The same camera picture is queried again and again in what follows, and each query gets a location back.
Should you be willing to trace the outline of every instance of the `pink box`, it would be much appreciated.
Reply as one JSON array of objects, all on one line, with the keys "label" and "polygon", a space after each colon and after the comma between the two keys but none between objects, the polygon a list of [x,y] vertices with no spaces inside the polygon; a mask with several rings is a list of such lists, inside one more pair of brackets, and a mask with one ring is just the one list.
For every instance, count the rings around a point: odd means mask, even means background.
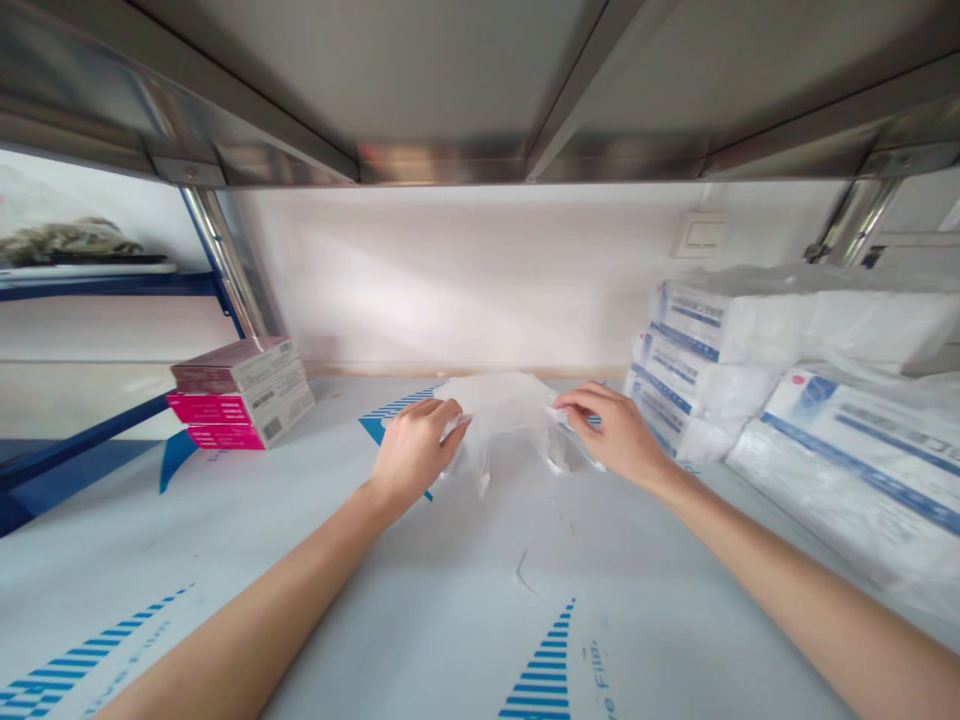
[{"label": "pink box", "polygon": [[242,392],[299,357],[288,337],[246,338],[170,368],[182,393]]},{"label": "pink box", "polygon": [[193,425],[187,433],[202,448],[266,450],[287,434],[316,405],[313,391],[303,382],[295,392],[255,425]]},{"label": "pink box", "polygon": [[260,433],[252,425],[194,425],[187,434],[197,447],[225,450],[266,450]]},{"label": "pink box", "polygon": [[195,425],[261,424],[306,382],[303,364],[293,359],[243,393],[187,395],[172,392],[167,403],[182,422]]}]

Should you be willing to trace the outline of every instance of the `white package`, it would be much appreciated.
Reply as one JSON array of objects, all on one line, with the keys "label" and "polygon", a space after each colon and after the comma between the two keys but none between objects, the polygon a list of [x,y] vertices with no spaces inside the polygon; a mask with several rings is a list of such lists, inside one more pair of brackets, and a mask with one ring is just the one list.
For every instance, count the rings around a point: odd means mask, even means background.
[{"label": "white package", "polygon": [[960,538],[759,420],[727,464],[891,596],[960,625]]},{"label": "white package", "polygon": [[651,326],[712,362],[789,367],[814,303],[788,280],[752,267],[665,280],[650,296]]},{"label": "white package", "polygon": [[630,372],[673,397],[686,414],[719,420],[754,417],[780,377],[761,365],[711,362],[656,330],[637,337],[631,359]]},{"label": "white package", "polygon": [[675,398],[634,373],[633,387],[627,395],[637,404],[647,427],[657,442],[677,462],[713,462],[720,460],[737,441],[746,418],[713,420],[692,417]]},{"label": "white package", "polygon": [[842,355],[903,364],[932,357],[960,322],[960,284],[864,268],[740,266],[657,285],[654,327],[718,363]]},{"label": "white package", "polygon": [[552,410],[558,395],[533,375],[521,372],[453,378],[436,388],[435,398],[454,399],[464,415],[471,416],[453,471],[466,465],[482,499],[490,484],[491,440],[512,435],[528,440],[555,474],[569,472],[565,448],[576,436]]},{"label": "white package", "polygon": [[949,378],[794,369],[727,462],[877,585],[960,624],[958,405]]}]

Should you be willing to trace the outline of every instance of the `stainless steel shelf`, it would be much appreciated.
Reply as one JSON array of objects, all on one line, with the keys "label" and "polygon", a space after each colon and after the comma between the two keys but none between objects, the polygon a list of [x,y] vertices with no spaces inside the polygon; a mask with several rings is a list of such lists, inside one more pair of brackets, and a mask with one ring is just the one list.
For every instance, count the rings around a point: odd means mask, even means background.
[{"label": "stainless steel shelf", "polygon": [[957,161],[958,67],[952,0],[0,0],[0,143],[205,187],[890,177]]}]

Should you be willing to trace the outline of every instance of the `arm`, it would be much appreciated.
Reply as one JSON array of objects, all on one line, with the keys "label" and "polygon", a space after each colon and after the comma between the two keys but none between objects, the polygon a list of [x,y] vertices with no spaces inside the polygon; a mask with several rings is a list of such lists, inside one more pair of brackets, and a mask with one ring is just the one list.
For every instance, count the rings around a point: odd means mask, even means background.
[{"label": "arm", "polygon": [[456,401],[422,400],[390,423],[370,479],[312,535],[99,714],[103,720],[235,720],[260,714],[300,647],[378,537],[426,491],[463,439],[441,444]]},{"label": "arm", "polygon": [[[633,401],[588,383],[557,407],[597,460],[703,541],[857,715],[956,717],[960,658],[677,467]],[[586,422],[591,414],[599,431]]]}]

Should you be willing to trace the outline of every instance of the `forearm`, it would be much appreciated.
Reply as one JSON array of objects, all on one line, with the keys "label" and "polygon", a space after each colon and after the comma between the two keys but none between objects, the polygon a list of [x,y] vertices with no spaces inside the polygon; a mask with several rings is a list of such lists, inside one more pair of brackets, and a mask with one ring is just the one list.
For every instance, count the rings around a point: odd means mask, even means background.
[{"label": "forearm", "polygon": [[99,717],[234,720],[260,714],[367,550],[402,513],[369,484],[177,645]]},{"label": "forearm", "polygon": [[655,492],[863,718],[947,718],[960,659],[679,468]]}]

